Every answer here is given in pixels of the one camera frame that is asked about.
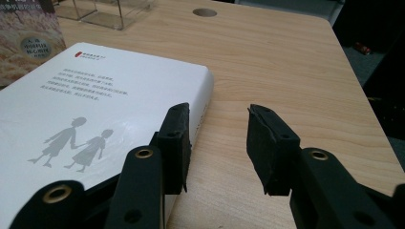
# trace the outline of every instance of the book cover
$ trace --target book cover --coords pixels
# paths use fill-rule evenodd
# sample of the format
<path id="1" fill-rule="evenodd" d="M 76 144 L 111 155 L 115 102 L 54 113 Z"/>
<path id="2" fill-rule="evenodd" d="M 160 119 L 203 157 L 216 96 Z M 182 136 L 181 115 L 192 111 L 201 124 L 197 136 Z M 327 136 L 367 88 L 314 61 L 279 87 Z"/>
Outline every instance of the book cover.
<path id="1" fill-rule="evenodd" d="M 0 0 L 0 88 L 65 49 L 51 0 Z"/>
<path id="2" fill-rule="evenodd" d="M 205 66 L 86 43 L 12 83 L 0 91 L 0 228 L 49 183 L 119 174 L 174 105 L 190 104 L 194 144 L 212 90 Z"/>

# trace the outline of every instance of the screw hole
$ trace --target screw hole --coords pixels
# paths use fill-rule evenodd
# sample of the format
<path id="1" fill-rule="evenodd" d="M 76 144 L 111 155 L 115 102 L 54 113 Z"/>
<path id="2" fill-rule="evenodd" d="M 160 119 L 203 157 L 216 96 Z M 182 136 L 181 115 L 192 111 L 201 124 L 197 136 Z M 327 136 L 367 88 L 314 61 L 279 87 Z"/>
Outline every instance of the screw hole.
<path id="1" fill-rule="evenodd" d="M 128 223 L 137 223 L 142 218 L 142 213 L 140 210 L 129 210 L 124 217 L 124 220 Z"/>
<path id="2" fill-rule="evenodd" d="M 167 134 L 167 136 L 169 136 L 169 137 L 174 137 L 174 136 L 177 136 L 177 135 L 179 135 L 179 134 L 180 134 L 180 132 L 179 132 L 179 131 L 176 131 L 176 132 L 172 132 L 172 133 Z"/>
<path id="3" fill-rule="evenodd" d="M 147 157 L 151 156 L 152 154 L 153 154 L 153 151 L 152 151 L 152 150 L 146 149 L 146 150 L 139 150 L 139 151 L 137 151 L 137 152 L 135 153 L 135 156 L 136 156 L 137 158 L 144 159 L 144 158 L 147 158 Z"/>
<path id="4" fill-rule="evenodd" d="M 373 219 L 369 214 L 367 214 L 367 213 L 364 213 L 364 212 L 354 212 L 353 215 L 354 215 L 354 218 L 355 218 L 357 221 L 359 221 L 359 222 L 361 222 L 361 223 L 363 223 L 363 224 L 365 224 L 365 225 L 368 225 L 368 226 L 373 226 L 373 225 L 375 225 L 374 219 Z"/>
<path id="5" fill-rule="evenodd" d="M 50 189 L 42 198 L 46 203 L 56 203 L 67 198 L 72 192 L 72 188 L 68 185 L 61 184 Z"/>
<path id="6" fill-rule="evenodd" d="M 318 160 L 327 160 L 328 159 L 328 155 L 323 152 L 320 152 L 320 151 L 311 151 L 310 155 L 312 156 L 312 158 L 318 159 Z"/>

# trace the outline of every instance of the white book cover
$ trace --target white book cover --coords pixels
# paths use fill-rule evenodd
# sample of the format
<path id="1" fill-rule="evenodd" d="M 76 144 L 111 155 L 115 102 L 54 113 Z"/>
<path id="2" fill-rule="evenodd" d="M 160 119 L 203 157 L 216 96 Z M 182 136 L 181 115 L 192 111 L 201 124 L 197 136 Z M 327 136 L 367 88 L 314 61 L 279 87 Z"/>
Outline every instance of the white book cover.
<path id="1" fill-rule="evenodd" d="M 205 66 L 78 43 L 0 91 L 0 228 L 47 184 L 119 174 L 174 105 L 194 144 L 213 84 Z"/>

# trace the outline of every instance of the wooden table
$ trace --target wooden table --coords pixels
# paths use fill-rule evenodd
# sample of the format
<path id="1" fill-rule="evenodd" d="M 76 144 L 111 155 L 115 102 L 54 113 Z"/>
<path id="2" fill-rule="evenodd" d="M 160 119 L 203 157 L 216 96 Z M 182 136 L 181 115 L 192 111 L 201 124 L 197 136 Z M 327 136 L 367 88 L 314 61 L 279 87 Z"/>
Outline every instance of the wooden table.
<path id="1" fill-rule="evenodd" d="M 194 9 L 216 11 L 213 17 Z M 245 150 L 251 103 L 274 110 L 301 147 L 334 153 L 355 179 L 391 195 L 405 181 L 328 21 L 203 0 L 159 0 L 124 31 L 60 19 L 68 46 L 89 42 L 207 66 L 211 103 L 168 228 L 294 228 Z"/>

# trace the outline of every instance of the wood grain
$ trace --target wood grain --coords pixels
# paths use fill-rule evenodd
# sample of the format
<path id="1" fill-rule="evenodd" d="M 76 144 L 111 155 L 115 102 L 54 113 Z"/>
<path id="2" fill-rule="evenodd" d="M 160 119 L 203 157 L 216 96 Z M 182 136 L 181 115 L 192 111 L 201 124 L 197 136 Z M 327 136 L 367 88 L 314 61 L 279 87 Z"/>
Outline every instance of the wood grain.
<path id="1" fill-rule="evenodd" d="M 200 17 L 192 13 L 198 8 L 218 14 Z M 145 52 L 213 72 L 189 192 L 178 196 L 168 228 L 295 227 L 289 198 L 264 195 L 246 154 L 251 103 L 274 110 L 303 148 L 335 154 L 358 182 L 391 195 L 405 180 L 326 20 L 213 1 L 159 0 L 124 31 L 59 22 L 68 46 L 89 42 Z"/>

